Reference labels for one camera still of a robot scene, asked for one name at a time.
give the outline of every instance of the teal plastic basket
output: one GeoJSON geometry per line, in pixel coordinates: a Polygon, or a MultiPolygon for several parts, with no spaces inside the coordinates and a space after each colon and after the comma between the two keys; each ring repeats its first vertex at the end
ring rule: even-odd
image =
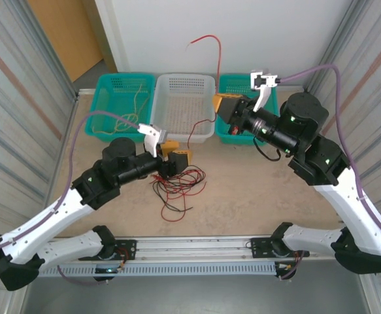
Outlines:
{"type": "MultiPolygon", "coordinates": [[[[103,110],[125,116],[138,124],[149,124],[154,99],[156,78],[146,73],[105,74],[99,78],[90,112],[103,110]]],[[[115,131],[117,120],[103,115],[88,118],[85,132],[102,141],[110,142],[118,137],[128,137],[134,142],[143,142],[144,135],[128,125],[122,124],[115,131]]]]}
{"type": "MultiPolygon", "coordinates": [[[[223,74],[219,80],[219,93],[243,94],[248,97],[256,97],[259,92],[253,92],[250,89],[250,75],[247,74],[223,74]]],[[[272,88],[269,99],[264,109],[271,113],[278,114],[276,88],[272,88]]],[[[226,124],[220,117],[215,123],[215,133],[225,144],[232,145],[254,145],[253,135],[247,131],[240,135],[228,134],[229,124],[226,124]]],[[[264,142],[258,141],[258,145],[264,145],[264,142]]]]}

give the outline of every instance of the beige table surface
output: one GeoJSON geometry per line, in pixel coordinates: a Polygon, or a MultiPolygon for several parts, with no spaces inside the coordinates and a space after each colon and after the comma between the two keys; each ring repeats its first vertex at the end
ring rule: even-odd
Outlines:
{"type": "MultiPolygon", "coordinates": [[[[278,93],[279,103],[289,95],[278,93]]],[[[67,157],[74,130],[89,111],[92,99],[92,95],[80,97],[54,199],[61,195],[67,180],[67,157]]],[[[74,179],[100,159],[101,151],[108,145],[87,136],[83,129],[74,153],[74,179]]],[[[270,234],[283,221],[310,228],[339,225],[326,200],[293,174],[287,166],[288,158],[269,162],[254,147],[225,145],[215,135],[203,144],[191,145],[191,149],[193,164],[207,174],[207,185],[202,193],[186,199],[194,208],[180,222],[166,222],[160,217],[162,202],[147,178],[123,186],[120,197],[77,221],[60,236],[76,236],[101,224],[115,236],[262,235],[270,234]]],[[[142,145],[138,145],[137,153],[142,151],[142,145]]],[[[265,147],[265,152],[275,153],[270,146],[265,147]]],[[[165,211],[169,219],[179,215],[165,211]]]]}

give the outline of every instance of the yellow string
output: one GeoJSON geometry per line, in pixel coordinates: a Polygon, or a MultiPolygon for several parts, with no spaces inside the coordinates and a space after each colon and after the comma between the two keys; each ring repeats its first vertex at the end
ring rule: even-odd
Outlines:
{"type": "MultiPolygon", "coordinates": [[[[135,124],[138,122],[139,115],[141,114],[141,111],[144,108],[146,102],[150,99],[150,94],[148,93],[148,97],[144,100],[144,102],[142,103],[141,107],[139,108],[139,110],[137,112],[137,96],[138,96],[139,92],[141,91],[141,88],[142,88],[142,84],[139,86],[139,89],[135,93],[135,96],[133,96],[133,113],[125,113],[125,114],[121,115],[122,118],[124,118],[124,119],[126,119],[132,123],[135,123],[135,124]]],[[[118,132],[125,132],[125,131],[129,130],[131,127],[132,126],[130,126],[129,124],[126,124],[125,122],[121,121],[120,119],[117,119],[113,132],[95,131],[94,126],[91,128],[91,130],[93,131],[93,133],[113,135],[113,134],[118,133],[118,132]]]]}

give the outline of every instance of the wooden door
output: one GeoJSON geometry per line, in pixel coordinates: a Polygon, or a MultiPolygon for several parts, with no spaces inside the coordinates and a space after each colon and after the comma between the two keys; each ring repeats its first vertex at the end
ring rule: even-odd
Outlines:
{"type": "Polygon", "coordinates": [[[102,60],[82,0],[28,0],[72,81],[102,60]]]}

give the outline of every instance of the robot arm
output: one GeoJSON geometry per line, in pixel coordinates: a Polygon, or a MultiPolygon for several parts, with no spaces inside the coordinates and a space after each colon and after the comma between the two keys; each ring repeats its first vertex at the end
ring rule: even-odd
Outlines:
{"type": "MultiPolygon", "coordinates": [[[[381,229],[358,199],[347,157],[335,142],[319,134],[328,111],[308,93],[290,96],[280,116],[266,111],[263,106],[270,89],[278,82],[276,76],[254,73],[251,87],[260,91],[259,97],[216,94],[215,111],[230,125],[229,133],[249,131],[292,157],[289,166],[295,174],[330,202],[346,228],[315,230],[285,222],[272,235],[275,251],[281,256],[291,250],[313,251],[333,255],[355,273],[381,272],[381,229]]],[[[380,213],[368,203],[381,222],[380,213]]]]}
{"type": "Polygon", "coordinates": [[[10,243],[0,249],[0,279],[7,290],[24,287],[40,271],[62,262],[96,255],[110,257],[116,243],[106,226],[96,226],[77,237],[50,240],[119,196],[122,185],[154,172],[168,178],[188,167],[188,151],[176,150],[178,143],[163,144],[165,131],[144,124],[139,125],[138,131],[146,135],[145,152],[136,155],[135,144],[128,138],[113,140],[103,150],[102,159],[73,181],[57,210],[54,208],[58,200],[22,226],[0,235],[0,245],[10,243]],[[32,230],[39,222],[40,226],[32,230]]]}

